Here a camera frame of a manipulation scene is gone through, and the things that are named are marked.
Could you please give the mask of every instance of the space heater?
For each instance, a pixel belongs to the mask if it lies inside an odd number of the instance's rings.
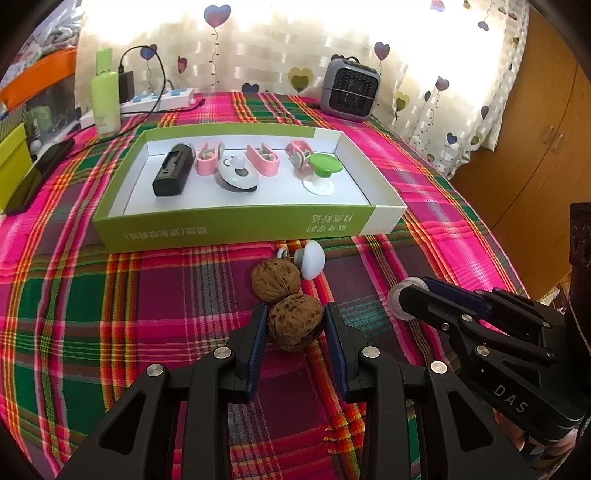
[[[328,115],[363,122],[374,109],[379,83],[380,75],[373,68],[358,61],[334,59],[324,76],[320,109]]]

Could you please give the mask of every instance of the curtain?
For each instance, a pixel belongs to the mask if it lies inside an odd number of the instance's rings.
[[[525,47],[524,0],[86,0],[76,99],[90,109],[95,53],[148,44],[174,87],[319,97],[335,56],[382,75],[374,115],[447,177],[494,148]],[[123,64],[136,92],[159,91],[149,50]]]

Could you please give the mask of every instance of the white wheel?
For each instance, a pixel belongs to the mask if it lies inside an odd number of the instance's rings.
[[[393,286],[388,293],[388,307],[390,307],[390,311],[396,318],[404,320],[405,322],[409,322],[414,316],[406,313],[402,309],[398,298],[400,297],[400,291],[410,285],[416,285],[424,290],[429,290],[429,287],[427,287],[427,284],[422,279],[418,277],[408,277]]]

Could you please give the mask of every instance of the black grille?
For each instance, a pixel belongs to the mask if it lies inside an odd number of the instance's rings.
[[[367,116],[371,112],[373,102],[370,98],[361,97],[354,93],[333,90],[330,94],[329,106],[337,112]]]
[[[340,69],[335,75],[329,106],[338,112],[367,116],[371,113],[377,91],[377,78],[355,70]]]
[[[356,70],[339,69],[333,88],[374,98],[378,90],[378,79]]]

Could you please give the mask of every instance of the cabinet handle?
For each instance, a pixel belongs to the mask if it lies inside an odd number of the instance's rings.
[[[552,134],[554,133],[554,125],[550,125],[550,128],[546,130],[546,134],[544,135],[544,145],[548,145],[550,140],[552,140]]]
[[[552,153],[556,153],[556,150],[558,150],[558,146],[562,142],[562,139],[563,138],[564,138],[564,135],[563,134],[560,134],[558,136],[558,138],[556,138],[556,142],[554,142],[554,146],[552,147]]]

